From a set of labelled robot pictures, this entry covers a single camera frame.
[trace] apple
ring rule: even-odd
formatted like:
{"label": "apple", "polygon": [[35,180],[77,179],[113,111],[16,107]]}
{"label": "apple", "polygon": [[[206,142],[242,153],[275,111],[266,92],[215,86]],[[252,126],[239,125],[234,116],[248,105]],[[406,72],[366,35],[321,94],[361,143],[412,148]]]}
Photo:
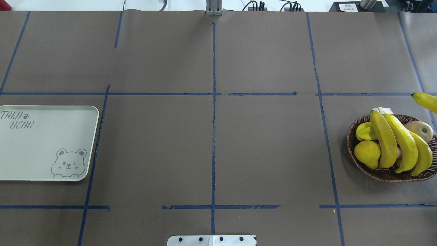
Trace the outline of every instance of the apple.
{"label": "apple", "polygon": [[414,120],[404,125],[406,129],[414,132],[421,137],[425,142],[429,142],[434,135],[433,129],[425,122]]}
{"label": "apple", "polygon": [[401,148],[398,147],[398,157],[396,157],[396,160],[400,160],[402,158],[402,151]]}

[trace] table surface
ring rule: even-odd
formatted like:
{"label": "table surface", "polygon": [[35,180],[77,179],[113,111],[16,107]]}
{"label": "table surface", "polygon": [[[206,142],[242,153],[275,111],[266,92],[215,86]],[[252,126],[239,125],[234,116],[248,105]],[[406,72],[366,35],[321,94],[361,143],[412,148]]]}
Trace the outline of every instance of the table surface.
{"label": "table surface", "polygon": [[433,245],[437,178],[372,180],[345,137],[381,106],[436,129],[410,97],[437,93],[436,22],[1,12],[0,105],[93,105],[101,119],[82,181],[0,182],[0,244],[250,234],[258,245]]}

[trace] red object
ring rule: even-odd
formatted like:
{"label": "red object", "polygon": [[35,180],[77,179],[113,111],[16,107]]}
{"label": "red object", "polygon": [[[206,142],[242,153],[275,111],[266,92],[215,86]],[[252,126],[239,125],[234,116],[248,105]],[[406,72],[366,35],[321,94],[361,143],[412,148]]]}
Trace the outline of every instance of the red object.
{"label": "red object", "polygon": [[0,0],[0,10],[11,11],[12,7],[5,0]]}

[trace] price tag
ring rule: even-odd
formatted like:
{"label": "price tag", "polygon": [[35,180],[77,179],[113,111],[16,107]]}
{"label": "price tag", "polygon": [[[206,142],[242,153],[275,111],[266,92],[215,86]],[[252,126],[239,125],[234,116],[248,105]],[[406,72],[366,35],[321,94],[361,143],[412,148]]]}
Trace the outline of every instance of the price tag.
{"label": "price tag", "polygon": [[356,4],[338,4],[338,7],[343,12],[358,12]]}
{"label": "price tag", "polygon": [[374,108],[372,111],[378,111],[381,114],[393,114],[393,111],[391,108]]}

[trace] white sign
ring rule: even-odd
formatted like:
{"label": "white sign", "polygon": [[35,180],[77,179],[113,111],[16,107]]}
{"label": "white sign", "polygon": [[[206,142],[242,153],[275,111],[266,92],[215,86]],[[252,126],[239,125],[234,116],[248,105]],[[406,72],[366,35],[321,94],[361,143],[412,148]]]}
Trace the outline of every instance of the white sign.
{"label": "white sign", "polygon": [[343,12],[358,12],[356,4],[338,4],[338,7]]}

